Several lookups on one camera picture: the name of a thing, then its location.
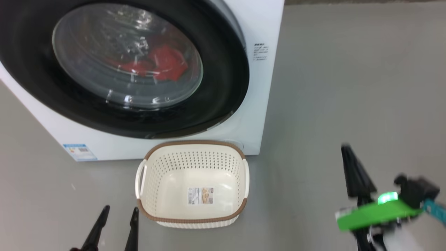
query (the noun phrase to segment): green led light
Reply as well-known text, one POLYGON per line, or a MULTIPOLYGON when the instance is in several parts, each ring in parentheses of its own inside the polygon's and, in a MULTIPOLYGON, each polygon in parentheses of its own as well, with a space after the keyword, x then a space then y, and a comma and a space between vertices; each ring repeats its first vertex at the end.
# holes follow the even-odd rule
POLYGON ((398 200, 397 192, 386 192, 380 195, 378 198, 378 204, 384 204, 388 201, 396 201, 398 200))

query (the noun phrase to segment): basket label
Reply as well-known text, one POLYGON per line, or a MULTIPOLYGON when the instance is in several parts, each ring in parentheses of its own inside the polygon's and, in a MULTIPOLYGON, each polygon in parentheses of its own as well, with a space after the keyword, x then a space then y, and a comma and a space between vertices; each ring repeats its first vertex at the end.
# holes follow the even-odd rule
POLYGON ((214 203, 214 188, 188 188, 187 204, 201 205, 214 203))

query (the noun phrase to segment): basket handle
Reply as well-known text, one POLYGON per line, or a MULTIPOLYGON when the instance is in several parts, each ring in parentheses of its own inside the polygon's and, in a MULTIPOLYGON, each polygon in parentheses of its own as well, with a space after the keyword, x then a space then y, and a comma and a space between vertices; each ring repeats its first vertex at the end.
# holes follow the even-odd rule
POLYGON ((243 164, 245 165, 245 198, 248 198, 248 194, 249 194, 249 166, 248 166, 248 161, 246 161, 246 159, 243 159, 243 164))
POLYGON ((146 162, 147 162, 146 159, 141 161, 141 164, 138 166, 138 170, 136 171, 135 195, 136 195, 136 199, 137 200, 140 199, 140 195, 141 195, 141 191, 140 191, 141 172, 142 172, 142 169, 144 168, 144 174, 143 174, 143 177, 144 177, 145 176, 145 171, 147 170, 147 166, 145 165, 146 162))

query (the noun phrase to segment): washing machine door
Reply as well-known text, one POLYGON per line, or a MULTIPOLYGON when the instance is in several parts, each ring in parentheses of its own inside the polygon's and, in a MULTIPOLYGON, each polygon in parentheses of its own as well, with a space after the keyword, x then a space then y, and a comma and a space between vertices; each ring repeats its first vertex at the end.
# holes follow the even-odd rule
POLYGON ((240 35, 208 1, 3 1, 0 23, 0 60, 15 80, 104 132, 195 134, 231 116, 248 88, 240 35))

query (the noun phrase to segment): brown basket rim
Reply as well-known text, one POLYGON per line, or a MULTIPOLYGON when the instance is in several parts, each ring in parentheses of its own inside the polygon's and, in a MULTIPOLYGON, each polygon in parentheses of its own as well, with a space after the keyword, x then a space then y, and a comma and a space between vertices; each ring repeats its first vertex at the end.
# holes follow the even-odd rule
MULTIPOLYGON (((174 141, 174 142, 166 142, 159 144, 152 148, 144 157, 145 160, 148 160, 150 156, 158 149, 165 147, 165 146, 177 146, 177 145, 191 145, 191 144, 208 144, 208 145, 221 145, 221 146, 229 146, 231 148, 234 148, 242 157, 242 159, 246 159, 243 152, 235 145, 227 142, 221 142, 221 141, 213 141, 213 140, 187 140, 187 141, 174 141)), ((171 219, 171 218, 161 218, 161 217, 155 217, 151 214, 149 214, 147 211, 145 211, 141 199, 137 199, 136 203, 138 204, 139 210, 142 212, 143 215, 145 215, 147 218, 149 218, 152 221, 156 222, 168 222, 168 223, 209 223, 209 222, 221 222, 221 221, 227 221, 235 218, 237 215, 239 215, 243 209, 246 206, 248 199, 244 198, 242 201, 242 205, 235 211, 233 214, 225 216, 225 217, 218 217, 218 218, 208 218, 208 219, 195 219, 195 220, 186 220, 186 219, 171 219)))

